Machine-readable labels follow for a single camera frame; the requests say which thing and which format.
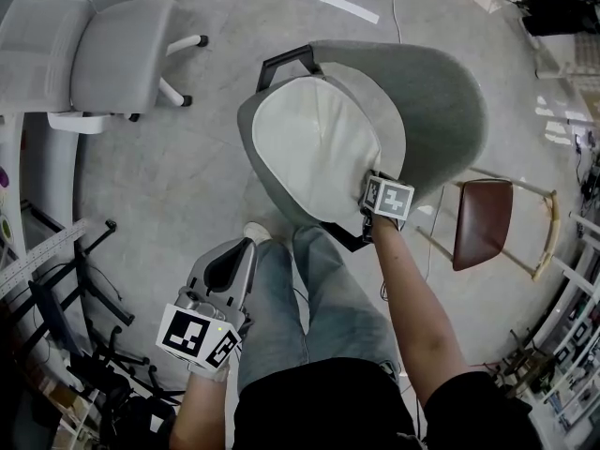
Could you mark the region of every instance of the chair backrest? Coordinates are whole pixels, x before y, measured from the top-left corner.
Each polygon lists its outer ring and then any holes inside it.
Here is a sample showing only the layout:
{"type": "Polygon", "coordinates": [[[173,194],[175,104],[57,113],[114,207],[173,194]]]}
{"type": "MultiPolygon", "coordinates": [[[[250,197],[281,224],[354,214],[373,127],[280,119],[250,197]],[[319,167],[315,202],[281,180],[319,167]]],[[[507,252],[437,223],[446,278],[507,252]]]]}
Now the chair backrest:
{"type": "Polygon", "coordinates": [[[396,105],[406,133],[400,179],[417,203],[467,169],[487,136],[486,105],[468,69],[447,53],[416,45],[321,40],[317,64],[337,62],[368,75],[396,105]]]}
{"type": "Polygon", "coordinates": [[[0,114],[66,112],[88,0],[14,0],[0,24],[0,114]]]}

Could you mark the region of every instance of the white tape strip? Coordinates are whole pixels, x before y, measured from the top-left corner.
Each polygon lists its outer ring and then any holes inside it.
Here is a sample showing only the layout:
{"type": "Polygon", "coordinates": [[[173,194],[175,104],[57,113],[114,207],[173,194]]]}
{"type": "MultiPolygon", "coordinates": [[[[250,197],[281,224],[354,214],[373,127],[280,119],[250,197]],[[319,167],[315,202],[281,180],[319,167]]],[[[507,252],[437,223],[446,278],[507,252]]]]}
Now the white tape strip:
{"type": "Polygon", "coordinates": [[[368,11],[365,8],[359,7],[355,4],[352,4],[346,0],[319,0],[320,2],[324,2],[329,5],[333,5],[334,7],[341,8],[342,10],[349,11],[351,14],[360,17],[361,19],[365,19],[368,22],[375,23],[379,21],[379,15],[373,13],[372,11],[368,11]]]}

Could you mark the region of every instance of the black chair handle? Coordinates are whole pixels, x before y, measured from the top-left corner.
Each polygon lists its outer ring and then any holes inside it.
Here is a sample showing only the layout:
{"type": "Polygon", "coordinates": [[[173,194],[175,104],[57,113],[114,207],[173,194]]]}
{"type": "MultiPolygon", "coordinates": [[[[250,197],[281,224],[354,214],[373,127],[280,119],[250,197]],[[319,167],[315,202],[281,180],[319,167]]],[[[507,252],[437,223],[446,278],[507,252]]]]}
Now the black chair handle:
{"type": "Polygon", "coordinates": [[[300,63],[304,65],[311,75],[323,74],[321,67],[315,63],[312,47],[310,45],[305,45],[304,47],[290,50],[289,52],[282,53],[281,55],[274,56],[262,62],[261,75],[259,77],[259,82],[256,85],[256,93],[258,94],[262,90],[269,88],[277,69],[294,60],[300,60],[300,63]]]}
{"type": "Polygon", "coordinates": [[[369,242],[363,240],[363,235],[354,236],[336,223],[322,221],[321,226],[351,253],[370,245],[369,242]]]}

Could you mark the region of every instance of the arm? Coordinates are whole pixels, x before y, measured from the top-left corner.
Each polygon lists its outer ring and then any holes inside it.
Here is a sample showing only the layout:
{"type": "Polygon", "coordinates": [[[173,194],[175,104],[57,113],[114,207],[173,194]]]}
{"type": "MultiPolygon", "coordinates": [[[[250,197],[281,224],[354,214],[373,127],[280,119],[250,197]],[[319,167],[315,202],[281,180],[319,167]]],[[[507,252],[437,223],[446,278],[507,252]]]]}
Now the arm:
{"type": "Polygon", "coordinates": [[[448,316],[421,277],[394,224],[374,216],[372,236],[402,362],[425,406],[443,383],[470,370],[448,316]]]}
{"type": "Polygon", "coordinates": [[[190,373],[170,439],[171,450],[224,450],[227,382],[190,373]]]}

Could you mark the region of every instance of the jeans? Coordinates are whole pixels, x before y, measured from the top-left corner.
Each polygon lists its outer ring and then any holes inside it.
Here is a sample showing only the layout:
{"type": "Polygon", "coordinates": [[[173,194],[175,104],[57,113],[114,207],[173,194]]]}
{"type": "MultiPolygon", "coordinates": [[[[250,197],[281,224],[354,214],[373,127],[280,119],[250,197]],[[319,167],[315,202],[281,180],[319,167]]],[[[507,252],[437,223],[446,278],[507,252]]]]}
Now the jeans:
{"type": "Polygon", "coordinates": [[[254,321],[243,343],[237,388],[288,368],[335,357],[359,358],[393,371],[398,351],[391,323],[369,302],[327,234],[301,228],[293,255],[308,291],[305,335],[293,291],[292,257],[280,243],[258,246],[258,266],[246,308],[254,321]]]}

